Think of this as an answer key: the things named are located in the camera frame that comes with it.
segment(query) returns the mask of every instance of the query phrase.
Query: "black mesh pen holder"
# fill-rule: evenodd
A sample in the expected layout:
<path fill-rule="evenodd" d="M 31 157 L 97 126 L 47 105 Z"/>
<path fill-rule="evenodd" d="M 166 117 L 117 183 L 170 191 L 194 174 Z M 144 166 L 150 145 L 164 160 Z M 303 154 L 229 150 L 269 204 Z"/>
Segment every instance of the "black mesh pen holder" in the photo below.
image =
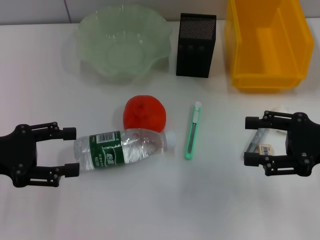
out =
<path fill-rule="evenodd" d="M 176 75 L 208 78 L 216 43 L 216 15 L 181 13 Z"/>

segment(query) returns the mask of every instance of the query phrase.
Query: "yellow plastic bin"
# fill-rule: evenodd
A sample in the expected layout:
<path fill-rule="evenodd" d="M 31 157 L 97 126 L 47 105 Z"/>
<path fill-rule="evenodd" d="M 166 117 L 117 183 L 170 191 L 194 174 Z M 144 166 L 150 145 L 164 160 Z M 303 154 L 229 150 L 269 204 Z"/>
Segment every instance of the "yellow plastic bin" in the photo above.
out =
<path fill-rule="evenodd" d="M 228 0 L 224 34 L 235 87 L 291 89 L 306 78 L 314 40 L 299 0 Z"/>

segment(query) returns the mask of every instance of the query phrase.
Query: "red tomato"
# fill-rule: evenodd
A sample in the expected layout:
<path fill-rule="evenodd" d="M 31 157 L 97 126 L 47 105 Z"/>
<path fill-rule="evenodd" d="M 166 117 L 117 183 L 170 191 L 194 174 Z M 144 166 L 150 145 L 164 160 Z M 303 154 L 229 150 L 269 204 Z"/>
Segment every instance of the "red tomato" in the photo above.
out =
<path fill-rule="evenodd" d="M 160 133 L 166 125 L 166 110 L 153 96 L 138 95 L 125 105 L 124 129 L 149 129 Z"/>

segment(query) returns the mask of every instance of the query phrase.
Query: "glass bowl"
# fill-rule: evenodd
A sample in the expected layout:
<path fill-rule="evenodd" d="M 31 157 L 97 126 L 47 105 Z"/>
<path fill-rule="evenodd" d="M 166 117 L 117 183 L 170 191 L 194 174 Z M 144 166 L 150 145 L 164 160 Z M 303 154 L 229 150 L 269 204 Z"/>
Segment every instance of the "glass bowl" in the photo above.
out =
<path fill-rule="evenodd" d="M 170 34 L 168 22 L 152 9 L 109 6 L 80 22 L 77 54 L 103 76 L 141 76 L 170 55 Z"/>

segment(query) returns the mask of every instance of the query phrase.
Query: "white table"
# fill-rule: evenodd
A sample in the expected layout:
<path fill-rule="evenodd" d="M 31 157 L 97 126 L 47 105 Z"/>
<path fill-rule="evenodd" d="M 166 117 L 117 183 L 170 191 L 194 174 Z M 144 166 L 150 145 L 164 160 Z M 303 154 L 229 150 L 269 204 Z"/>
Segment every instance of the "white table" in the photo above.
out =
<path fill-rule="evenodd" d="M 61 178 L 60 186 L 15 188 L 0 176 L 3 240 L 269 240 L 320 238 L 320 170 L 310 177 L 266 177 L 244 166 L 253 130 L 246 116 L 285 105 L 320 123 L 320 19 L 308 19 L 315 48 L 308 78 L 282 94 L 242 94 L 225 67 L 224 22 L 209 79 L 175 75 L 179 23 L 172 23 L 172 55 L 141 83 L 105 82 L 80 64 L 75 24 L 0 27 L 0 135 L 18 124 L 57 121 L 77 136 L 123 129 L 122 113 L 135 95 L 158 98 L 175 130 L 175 154 L 143 164 Z M 183 158 L 191 106 L 201 101 L 194 159 Z M 273 143 L 285 151 L 284 136 Z M 38 165 L 72 163 L 73 142 L 38 145 Z"/>

